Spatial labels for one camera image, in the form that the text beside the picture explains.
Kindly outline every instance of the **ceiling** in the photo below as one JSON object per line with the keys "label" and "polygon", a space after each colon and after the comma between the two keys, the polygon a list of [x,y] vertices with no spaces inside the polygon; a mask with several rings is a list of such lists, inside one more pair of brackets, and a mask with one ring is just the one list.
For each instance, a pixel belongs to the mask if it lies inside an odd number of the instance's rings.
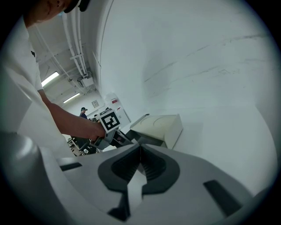
{"label": "ceiling", "polygon": [[[67,14],[67,16],[71,43],[75,54],[77,54],[70,14]],[[81,24],[83,24],[83,17],[84,15],[81,13]],[[30,27],[28,31],[29,39],[35,50],[36,60],[39,64],[41,81],[45,80],[56,71],[60,75],[44,86],[45,93],[51,102],[64,106],[65,104],[63,104],[63,101],[74,94],[78,92],[80,94],[87,94],[95,89],[94,85],[83,87],[79,82],[77,82],[77,78],[81,77],[81,75],[73,59],[70,59],[72,55],[67,43],[61,14],[47,22]],[[87,57],[88,53],[83,25],[81,25],[81,42],[86,70],[88,71],[88,76],[92,77],[91,74],[93,72],[90,69]]]}

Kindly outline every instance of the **white wall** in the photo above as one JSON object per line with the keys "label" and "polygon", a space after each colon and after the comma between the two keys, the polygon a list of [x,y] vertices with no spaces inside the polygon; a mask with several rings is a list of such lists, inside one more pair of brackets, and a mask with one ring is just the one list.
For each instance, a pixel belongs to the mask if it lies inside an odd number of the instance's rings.
{"label": "white wall", "polygon": [[[246,186],[251,187],[256,185],[248,179],[251,164],[247,160],[239,162],[239,158],[247,157],[265,167],[276,163],[274,145],[277,150],[281,147],[280,55],[270,32],[242,1],[115,0],[102,47],[96,39],[91,44],[101,50],[102,96],[116,93],[132,121],[156,110],[164,114],[172,109],[174,113],[187,110],[191,114],[196,113],[194,109],[215,110],[221,116],[212,114],[213,119],[209,117],[207,124],[201,117],[202,126],[208,125],[204,135],[195,132],[200,128],[196,126],[192,128],[194,134],[183,133],[185,142],[195,135],[196,144],[212,145],[204,154],[196,145],[187,153],[194,150],[200,157],[211,155],[208,159],[217,166],[230,160],[228,153],[236,153],[233,163],[243,171],[238,173],[231,165],[227,171],[250,182]],[[237,107],[250,110],[234,119],[235,114],[226,112],[224,107],[233,108],[233,112],[237,112]],[[250,129],[254,125],[262,130]],[[257,145],[259,141],[268,145]],[[225,145],[217,149],[220,142]],[[232,142],[239,151],[226,147]]]}
{"label": "white wall", "polygon": [[97,84],[96,89],[101,94],[101,68],[99,63],[101,62],[101,47],[104,28],[112,2],[113,0],[90,1],[87,11],[81,14],[81,33],[83,40],[87,43],[86,54],[89,59],[91,71],[94,72],[93,77]]}
{"label": "white wall", "polygon": [[[94,108],[92,102],[97,100],[99,107]],[[92,114],[94,111],[100,109],[101,107],[103,107],[104,105],[104,101],[101,98],[101,96],[99,95],[98,92],[91,92],[87,95],[83,95],[81,97],[77,97],[73,100],[70,100],[69,102],[65,103],[65,105],[63,106],[63,109],[66,110],[67,112],[79,116],[80,115],[80,110],[82,107],[85,107],[86,109],[88,109],[86,111],[86,115],[90,115],[90,117],[94,117],[94,115]]]}

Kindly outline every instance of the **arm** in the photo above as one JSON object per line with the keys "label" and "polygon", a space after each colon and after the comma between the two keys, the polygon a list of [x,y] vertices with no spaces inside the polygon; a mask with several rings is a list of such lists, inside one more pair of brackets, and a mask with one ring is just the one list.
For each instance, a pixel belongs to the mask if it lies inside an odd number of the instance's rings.
{"label": "arm", "polygon": [[68,134],[79,138],[89,138],[91,140],[96,140],[97,137],[105,136],[105,130],[102,124],[93,123],[90,120],[72,115],[58,105],[51,103],[45,95],[44,90],[39,90],[38,92],[62,134]]}

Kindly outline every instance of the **fluorescent light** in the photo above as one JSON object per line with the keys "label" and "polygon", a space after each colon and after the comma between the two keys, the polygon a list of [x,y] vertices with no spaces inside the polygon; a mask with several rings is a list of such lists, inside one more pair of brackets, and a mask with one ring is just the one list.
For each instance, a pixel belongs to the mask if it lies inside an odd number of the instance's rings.
{"label": "fluorescent light", "polygon": [[56,78],[58,76],[58,72],[54,72],[51,76],[49,76],[47,79],[45,79],[42,82],[42,86],[44,87],[47,83],[49,83],[51,80],[53,80],[54,78]]}
{"label": "fluorescent light", "polygon": [[80,93],[78,93],[78,94],[76,94],[76,95],[72,96],[71,98],[69,98],[69,99],[65,100],[63,103],[68,102],[69,100],[71,100],[71,99],[75,98],[75,97],[76,97],[76,96],[78,96],[79,94],[80,94]]}

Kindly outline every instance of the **dark shirt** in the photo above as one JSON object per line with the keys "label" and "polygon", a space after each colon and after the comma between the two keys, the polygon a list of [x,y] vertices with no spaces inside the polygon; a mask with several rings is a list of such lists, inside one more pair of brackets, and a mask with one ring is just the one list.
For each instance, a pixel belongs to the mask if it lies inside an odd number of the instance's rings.
{"label": "dark shirt", "polygon": [[85,113],[80,113],[80,116],[85,118],[85,119],[88,119]]}

